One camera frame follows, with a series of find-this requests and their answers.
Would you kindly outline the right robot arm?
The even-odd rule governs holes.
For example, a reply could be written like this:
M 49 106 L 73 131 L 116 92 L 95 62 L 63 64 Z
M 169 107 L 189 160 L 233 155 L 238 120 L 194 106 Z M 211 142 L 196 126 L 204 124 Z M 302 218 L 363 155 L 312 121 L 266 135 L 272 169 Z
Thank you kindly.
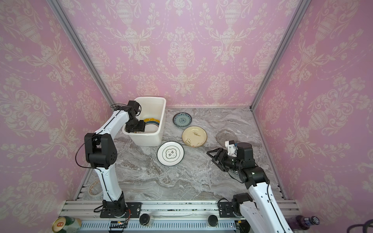
M 221 171 L 236 171 L 247 193 L 234 195 L 234 213 L 245 218 L 255 233 L 291 233 L 277 201 L 270 180 L 254 159 L 250 143 L 227 142 L 226 148 L 210 150 L 207 155 Z

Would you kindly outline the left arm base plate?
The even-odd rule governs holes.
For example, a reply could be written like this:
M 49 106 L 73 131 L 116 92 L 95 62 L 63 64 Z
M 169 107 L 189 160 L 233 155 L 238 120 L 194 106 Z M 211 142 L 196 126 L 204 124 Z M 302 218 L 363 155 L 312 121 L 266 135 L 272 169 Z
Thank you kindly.
M 100 218 L 139 218 L 141 207 L 140 202 L 129 202 L 123 208 L 104 208 L 100 213 Z

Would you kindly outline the white plate red green rim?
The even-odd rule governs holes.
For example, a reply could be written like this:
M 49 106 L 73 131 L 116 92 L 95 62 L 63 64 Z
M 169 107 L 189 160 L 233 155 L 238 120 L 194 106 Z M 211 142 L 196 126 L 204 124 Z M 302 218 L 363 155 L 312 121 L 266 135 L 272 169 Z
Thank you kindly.
M 156 133 L 159 129 L 159 122 L 157 121 L 147 121 L 145 122 L 145 131 L 144 133 Z

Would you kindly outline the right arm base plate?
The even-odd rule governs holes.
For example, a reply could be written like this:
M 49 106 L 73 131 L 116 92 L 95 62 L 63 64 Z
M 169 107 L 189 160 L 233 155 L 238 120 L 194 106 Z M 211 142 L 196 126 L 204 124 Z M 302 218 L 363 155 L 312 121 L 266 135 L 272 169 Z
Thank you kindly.
M 250 201 L 242 203 L 221 201 L 217 203 L 217 207 L 221 218 L 238 217 L 249 219 L 257 217 L 259 214 L 255 203 Z

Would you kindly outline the yellow polka dot plate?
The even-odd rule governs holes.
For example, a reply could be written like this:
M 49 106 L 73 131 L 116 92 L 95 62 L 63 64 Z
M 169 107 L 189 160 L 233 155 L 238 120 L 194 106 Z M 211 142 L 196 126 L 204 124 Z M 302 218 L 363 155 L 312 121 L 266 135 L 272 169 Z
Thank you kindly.
M 156 119 L 156 118 L 146 118 L 144 119 L 145 122 L 157 122 L 157 123 L 160 123 L 160 120 L 159 119 Z

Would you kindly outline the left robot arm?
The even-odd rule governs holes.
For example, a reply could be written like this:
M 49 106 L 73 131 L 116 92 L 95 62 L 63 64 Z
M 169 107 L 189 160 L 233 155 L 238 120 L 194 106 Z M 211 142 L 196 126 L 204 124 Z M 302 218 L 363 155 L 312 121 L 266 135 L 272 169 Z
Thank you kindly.
M 93 133 L 84 138 L 85 157 L 99 177 L 103 190 L 101 218 L 130 218 L 131 211 L 125 202 L 123 191 L 119 187 L 115 164 L 118 151 L 114 143 L 117 133 L 124 128 L 128 133 L 144 132 L 145 122 L 137 117 L 141 105 L 136 101 L 128 104 L 114 104 L 112 116 Z

